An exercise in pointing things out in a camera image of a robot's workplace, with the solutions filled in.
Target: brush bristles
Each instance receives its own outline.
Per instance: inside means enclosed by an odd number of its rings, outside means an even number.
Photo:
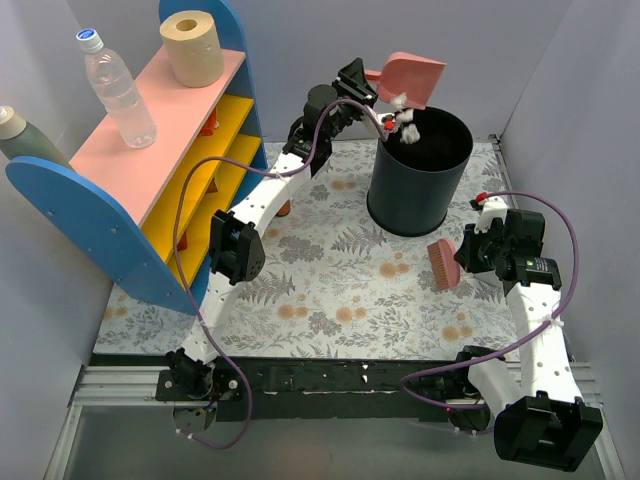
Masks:
[[[431,270],[436,280],[436,287],[438,290],[446,290],[451,288],[451,281],[447,277],[447,271],[444,267],[444,258],[442,258],[442,251],[438,243],[432,243],[427,247],[429,253],[429,261],[431,262]]]

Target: pink shelf top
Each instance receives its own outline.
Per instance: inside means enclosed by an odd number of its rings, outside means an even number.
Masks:
[[[158,127],[156,141],[129,148],[107,115],[71,159],[80,175],[115,198],[142,225],[205,120],[244,61],[244,52],[223,50],[224,73],[213,85],[187,88],[176,80],[164,47],[136,84]]]

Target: brush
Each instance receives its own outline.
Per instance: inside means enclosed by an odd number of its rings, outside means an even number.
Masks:
[[[453,258],[456,249],[448,238],[441,238],[427,247],[431,270],[438,290],[447,290],[460,283],[460,265]]]

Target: pink dustpan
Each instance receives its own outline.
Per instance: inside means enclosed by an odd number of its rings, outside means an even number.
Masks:
[[[367,70],[366,79],[378,85],[378,98],[391,103],[394,97],[407,96],[407,108],[424,110],[436,88],[446,63],[410,53],[396,52],[387,58],[382,72]]]

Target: orange object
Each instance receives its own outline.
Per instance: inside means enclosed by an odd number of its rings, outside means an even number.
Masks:
[[[291,202],[287,200],[287,202],[282,206],[282,208],[278,210],[278,213],[276,213],[276,216],[286,217],[287,215],[289,215],[289,213],[291,213]]]
[[[200,133],[198,133],[199,137],[208,137],[213,135],[213,132],[216,131],[216,109],[213,109],[209,118],[207,118],[200,129]]]
[[[214,178],[213,180],[211,180],[211,183],[207,187],[207,191],[204,193],[217,193],[217,192],[218,192],[218,186],[216,185],[216,179]]]
[[[178,251],[181,252],[187,249],[187,232],[182,234],[182,238],[178,242]]]
[[[447,290],[460,283],[460,265],[453,258],[456,249],[448,238],[441,238],[427,247],[431,270],[438,290]]]
[[[446,66],[418,55],[396,52],[387,58],[382,72],[367,70],[365,78],[378,85],[378,97],[384,103],[391,103],[394,97],[404,93],[407,95],[405,107],[424,110]]]

